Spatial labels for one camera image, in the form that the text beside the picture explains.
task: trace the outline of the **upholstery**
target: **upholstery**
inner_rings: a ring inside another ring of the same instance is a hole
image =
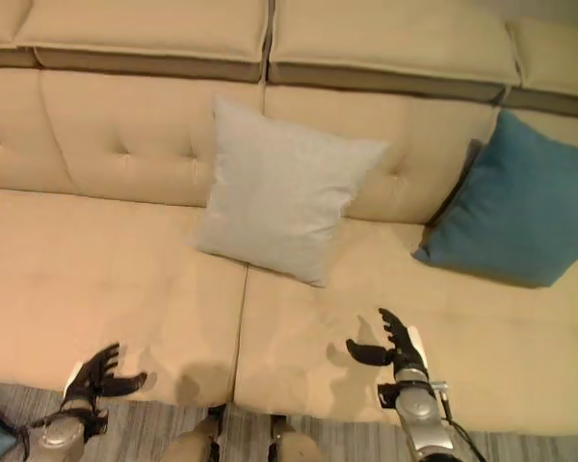
[[[43,71],[42,93],[77,192],[205,205],[213,181],[213,97],[260,110],[262,88],[219,81]]]
[[[33,69],[0,69],[0,188],[72,193]]]
[[[482,101],[519,83],[503,20],[470,0],[278,0],[274,31],[276,83]]]
[[[37,0],[16,41],[37,47],[49,67],[256,82],[267,8],[267,0]]]
[[[578,26],[525,18],[509,27],[522,85],[505,104],[578,115]]]
[[[17,48],[13,43],[31,4],[32,0],[0,0],[0,66],[34,67],[37,64],[32,49]]]
[[[32,0],[0,0],[0,48],[14,48],[13,39]]]
[[[346,215],[421,224],[456,185],[471,140],[487,141],[495,123],[495,110],[475,103],[294,87],[267,87],[264,114],[389,141]]]
[[[230,399],[246,269],[187,246],[200,212],[0,190],[0,381],[60,389],[120,341],[134,398]]]
[[[344,343],[388,345],[378,308],[416,325],[434,380],[471,430],[578,434],[578,262],[533,290],[429,268],[419,225],[347,219],[328,286],[249,268],[235,400],[250,410],[396,423]]]

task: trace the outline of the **cable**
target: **cable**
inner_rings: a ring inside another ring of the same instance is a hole
[[[462,425],[460,425],[458,422],[452,419],[444,419],[444,420],[447,421],[459,433],[460,437],[471,448],[473,454],[477,457],[477,459],[480,462],[487,462],[486,458],[480,452],[480,450],[476,446],[475,442],[473,441],[469,433],[464,428],[462,428]]]
[[[443,411],[445,412],[445,417],[443,418],[449,425],[451,425],[464,440],[464,442],[471,448],[473,454],[477,457],[480,462],[487,462],[484,455],[480,452],[477,445],[471,438],[471,435],[452,418],[452,407],[450,406],[450,400],[445,391],[439,391],[439,397],[441,398],[441,404],[443,404]]]

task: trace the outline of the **robot leg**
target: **robot leg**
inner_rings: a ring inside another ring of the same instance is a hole
[[[317,443],[296,432],[284,416],[272,416],[274,442],[268,454],[269,462],[324,462]]]
[[[209,409],[208,416],[193,431],[171,443],[161,462],[219,462],[221,453],[216,440],[223,431],[224,408]]]

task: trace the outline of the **gray carpet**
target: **gray carpet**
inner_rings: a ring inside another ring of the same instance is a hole
[[[57,393],[0,385],[0,408],[15,424],[55,412]],[[169,442],[193,429],[205,412],[159,403],[107,401],[108,433],[91,440],[82,462],[157,462]],[[292,418],[311,435],[329,462],[409,462],[405,437],[395,427],[376,423],[335,423]],[[223,462],[265,462],[269,419],[231,407],[221,439]],[[578,437],[540,438],[511,434],[472,434],[489,462],[578,462]],[[21,460],[13,451],[4,462]]]

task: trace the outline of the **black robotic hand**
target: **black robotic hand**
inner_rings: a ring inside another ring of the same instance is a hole
[[[146,372],[132,377],[114,377],[118,352],[119,344],[112,344],[85,363],[68,385],[62,407],[76,399],[85,399],[95,407],[97,398],[125,397],[142,388],[147,380]]]
[[[389,311],[380,308],[379,312],[384,322],[383,329],[390,334],[387,339],[394,347],[387,349],[383,346],[359,345],[350,339],[347,341],[347,350],[352,357],[368,366],[384,367],[393,364],[394,374],[403,369],[416,369],[428,377],[424,359],[413,345],[407,327]]]

